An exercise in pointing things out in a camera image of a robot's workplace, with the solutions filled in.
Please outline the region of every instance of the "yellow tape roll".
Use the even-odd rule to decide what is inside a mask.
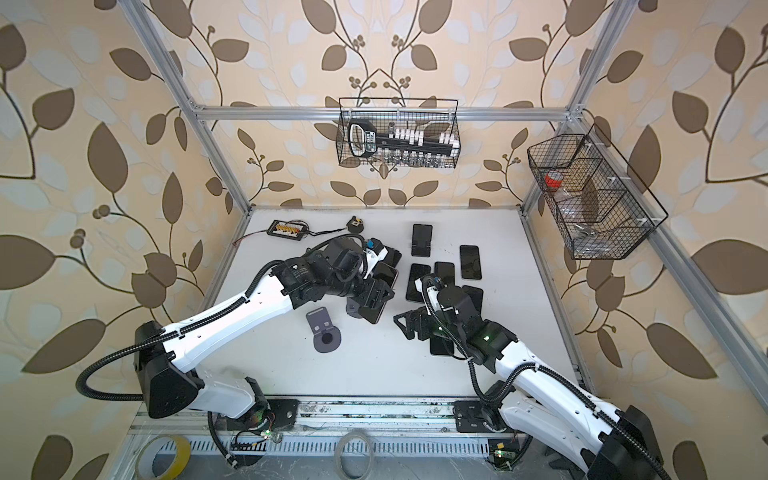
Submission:
[[[176,445],[176,456],[167,470],[158,476],[152,472],[152,464],[158,452],[168,443]],[[190,442],[180,435],[159,435],[147,443],[136,458],[138,480],[174,480],[190,461]]]

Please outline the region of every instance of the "wire basket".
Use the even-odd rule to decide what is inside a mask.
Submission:
[[[444,98],[340,98],[339,165],[455,168],[462,149],[457,110],[458,100]]]
[[[669,216],[628,162],[621,174],[609,164],[598,148],[604,137],[593,126],[586,135],[562,134],[528,149],[531,172],[574,260],[624,259]],[[648,212],[631,184],[663,213]]]

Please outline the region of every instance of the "floral wallpaper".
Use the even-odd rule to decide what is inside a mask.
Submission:
[[[258,207],[500,207],[522,203],[533,183],[525,149],[551,135],[546,122],[460,124],[456,168],[339,165],[336,125],[219,121],[214,135]],[[215,177],[207,185],[218,194]]]
[[[87,365],[195,313],[240,219],[115,2],[0,2],[0,409],[7,478],[105,475],[135,402]],[[131,358],[91,380],[137,392]]]
[[[629,54],[636,66],[617,82]],[[614,56],[587,118],[640,167],[669,227],[768,349],[768,5],[641,2]]]
[[[325,97],[564,107],[607,0],[147,0],[196,101],[322,106]]]
[[[767,22],[765,2],[641,0],[585,109],[763,348]],[[650,245],[574,261],[544,204],[531,218],[598,395],[650,416],[679,479],[764,477],[765,412]]]

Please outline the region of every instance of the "white table surface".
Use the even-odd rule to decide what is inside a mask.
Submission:
[[[453,262],[457,285],[485,291],[483,318],[514,332],[541,359],[575,381],[538,268],[516,210],[256,210],[247,232],[267,228],[274,219],[302,219],[313,231],[343,227],[355,214],[365,222],[362,235],[375,237],[402,253],[390,300],[376,325],[346,315],[346,299],[326,296],[317,303],[262,323],[203,361],[213,370],[251,376],[268,395],[292,396],[473,396],[464,362],[429,354],[429,341],[407,340],[392,317],[419,307],[405,299],[412,263],[434,268]],[[433,225],[432,255],[411,257],[414,223]],[[244,290],[270,260],[298,257],[332,235],[300,242],[258,233],[240,244],[217,301]],[[482,280],[461,278],[459,245],[480,249]],[[305,315],[324,306],[342,341],[331,353],[318,353]],[[483,389],[501,377],[478,367]]]

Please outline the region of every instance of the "black smartphone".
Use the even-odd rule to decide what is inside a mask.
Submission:
[[[480,249],[476,245],[460,245],[458,254],[462,261],[462,278],[466,280],[482,280],[480,268]]]
[[[464,285],[462,290],[469,295],[469,299],[472,301],[472,305],[475,306],[475,310],[482,314],[482,288]]]
[[[448,286],[456,283],[456,267],[451,262],[435,262],[435,275]]]
[[[397,266],[397,263],[402,258],[402,253],[400,253],[400,250],[395,250],[394,248],[387,247],[386,248],[386,257],[384,257],[384,260],[382,260],[383,263],[386,263],[389,266]]]
[[[384,280],[384,282],[389,285],[390,288],[392,288],[392,286],[395,285],[395,280],[397,280],[397,270],[392,268],[390,265],[387,265],[386,263],[377,262],[373,267],[373,273],[371,273],[371,276],[377,280]],[[381,318],[383,310],[384,305],[377,309],[365,308],[364,306],[361,306],[357,310],[357,313],[362,318],[368,320],[371,324],[376,325]]]
[[[416,223],[411,239],[412,257],[429,257],[432,252],[432,225]]]
[[[429,353],[436,356],[451,356],[453,355],[453,342],[441,336],[433,336],[429,339]]]
[[[408,276],[408,289],[406,290],[406,300],[410,302],[424,303],[424,297],[416,289],[416,280],[432,272],[429,265],[414,263],[411,265],[411,274]]]

